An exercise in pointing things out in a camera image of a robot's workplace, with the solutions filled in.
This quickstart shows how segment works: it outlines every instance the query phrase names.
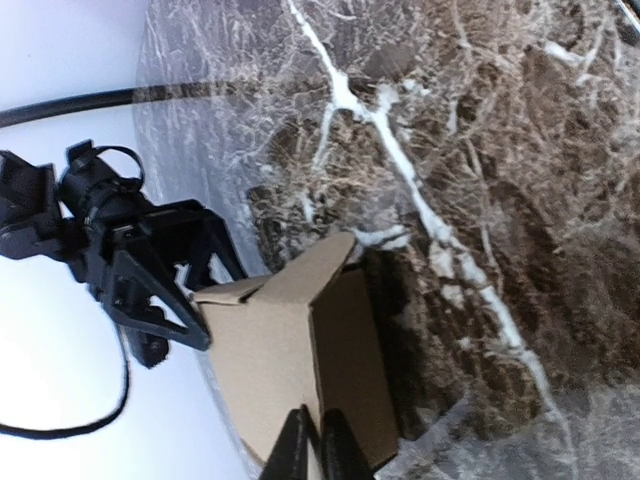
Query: brown cardboard flap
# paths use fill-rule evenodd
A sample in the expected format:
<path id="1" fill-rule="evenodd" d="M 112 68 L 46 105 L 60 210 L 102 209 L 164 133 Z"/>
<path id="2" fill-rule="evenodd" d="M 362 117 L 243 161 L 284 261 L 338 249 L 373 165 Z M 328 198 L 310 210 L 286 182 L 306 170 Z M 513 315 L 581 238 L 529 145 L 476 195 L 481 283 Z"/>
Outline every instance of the brown cardboard flap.
<path id="1" fill-rule="evenodd" d="M 218 305 L 239 305 L 259 290 L 269 276 L 248 278 L 233 283 L 214 285 L 193 294 L 196 303 L 216 303 Z"/>
<path id="2" fill-rule="evenodd" d="M 209 355 L 233 423 L 266 461 L 282 422 L 306 404 L 319 418 L 308 307 L 201 305 L 211 331 Z"/>
<path id="3" fill-rule="evenodd" d="M 348 232 L 321 240 L 271 277 L 253 299 L 265 303 L 312 303 L 340 273 L 355 242 L 355 236 Z"/>

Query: cardboard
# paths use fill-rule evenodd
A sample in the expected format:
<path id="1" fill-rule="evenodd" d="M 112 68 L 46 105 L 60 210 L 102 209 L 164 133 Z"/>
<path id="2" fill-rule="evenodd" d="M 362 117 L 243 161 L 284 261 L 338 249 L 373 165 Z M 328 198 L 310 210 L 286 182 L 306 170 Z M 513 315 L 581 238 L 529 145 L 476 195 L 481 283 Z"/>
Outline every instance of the cardboard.
<path id="1" fill-rule="evenodd" d="M 318 431 L 322 413 L 340 408 L 372 467 L 397 453 L 364 274 L 343 269 L 354 246 L 353 235 L 337 234 L 273 276 L 194 295 L 231 419 L 260 463 L 289 411 L 303 403 Z"/>

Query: marble surface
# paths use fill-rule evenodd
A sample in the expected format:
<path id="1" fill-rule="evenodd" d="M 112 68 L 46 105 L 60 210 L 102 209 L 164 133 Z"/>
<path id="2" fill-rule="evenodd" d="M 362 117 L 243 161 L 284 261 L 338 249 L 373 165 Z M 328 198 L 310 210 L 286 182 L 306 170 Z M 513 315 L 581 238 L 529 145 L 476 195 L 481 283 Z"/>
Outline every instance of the marble surface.
<path id="1" fill-rule="evenodd" d="M 140 85 L 207 85 L 136 106 L 148 189 L 252 275 L 356 233 L 381 478 L 640 478 L 637 43 L 605 0 L 152 0 Z"/>

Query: black robotic arm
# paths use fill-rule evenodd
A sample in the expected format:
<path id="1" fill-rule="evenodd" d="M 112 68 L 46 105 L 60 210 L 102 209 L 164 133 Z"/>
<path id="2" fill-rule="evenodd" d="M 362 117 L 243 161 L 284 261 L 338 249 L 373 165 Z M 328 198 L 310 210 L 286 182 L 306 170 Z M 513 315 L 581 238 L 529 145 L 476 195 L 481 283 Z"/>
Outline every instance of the black robotic arm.
<path id="1" fill-rule="evenodd" d="M 66 263 L 77 282 L 124 327 L 134 357 L 151 368 L 164 360 L 169 340 L 206 350 L 206 325 L 175 281 L 188 267 L 185 287 L 213 285 L 216 254 L 234 280 L 246 278 L 221 217 L 195 200 L 155 206 L 140 178 L 119 176 L 100 155 L 120 151 L 141 167 L 135 152 L 83 142 L 67 152 L 69 167 L 56 184 L 53 165 L 36 167 L 0 152 L 0 255 L 20 260 L 45 255 Z M 59 202 L 72 213 L 63 218 Z M 170 322 L 157 297 L 184 326 Z"/>

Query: black wire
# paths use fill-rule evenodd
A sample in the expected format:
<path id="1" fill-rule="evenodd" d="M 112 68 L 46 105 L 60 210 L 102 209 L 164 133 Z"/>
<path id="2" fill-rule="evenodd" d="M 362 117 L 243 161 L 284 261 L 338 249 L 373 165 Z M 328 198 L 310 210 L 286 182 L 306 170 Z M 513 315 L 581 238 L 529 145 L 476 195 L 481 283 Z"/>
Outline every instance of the black wire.
<path id="1" fill-rule="evenodd" d="M 115 410 L 113 410 L 113 412 L 101 418 L 100 420 L 96 420 L 95 422 L 91 422 L 86 425 L 70 428 L 56 428 L 53 430 L 33 430 L 29 428 L 13 427 L 11 425 L 0 423 L 0 435 L 10 435 L 13 437 L 26 438 L 29 440 L 60 440 L 62 438 L 87 435 L 113 423 L 114 420 L 116 420 L 124 411 L 124 407 L 126 406 L 127 400 L 129 399 L 129 388 L 131 386 L 129 357 L 127 356 L 127 350 L 124 346 L 122 332 L 117 325 L 116 333 L 120 342 L 120 352 L 122 353 L 122 359 L 124 360 L 124 385 L 122 387 L 122 396 L 120 397 L 118 405 L 116 406 Z"/>
<path id="2" fill-rule="evenodd" d="M 207 82 L 155 85 L 78 95 L 0 112 L 0 128 L 88 110 L 131 105 L 136 101 L 136 97 L 140 103 L 148 103 L 175 98 L 208 97 L 211 93 L 212 84 Z"/>
<path id="3" fill-rule="evenodd" d="M 618 6 L 635 29 L 635 33 L 640 33 L 640 0 L 617 0 Z"/>
<path id="4" fill-rule="evenodd" d="M 93 163 L 98 158 L 98 156 L 102 155 L 104 152 L 108 152 L 109 150 L 124 153 L 129 158 L 131 158 L 136 163 L 136 166 L 140 169 L 140 174 L 137 178 L 119 177 L 115 180 L 110 179 L 109 181 L 114 182 L 115 185 L 122 189 L 121 191 L 125 193 L 139 192 L 142 189 L 145 180 L 144 165 L 142 164 L 142 160 L 140 160 L 138 154 L 127 147 L 108 145 L 104 147 L 92 148 L 91 150 L 71 162 L 70 171 L 73 174 L 77 174 L 78 172 L 87 168 L 91 163 Z"/>

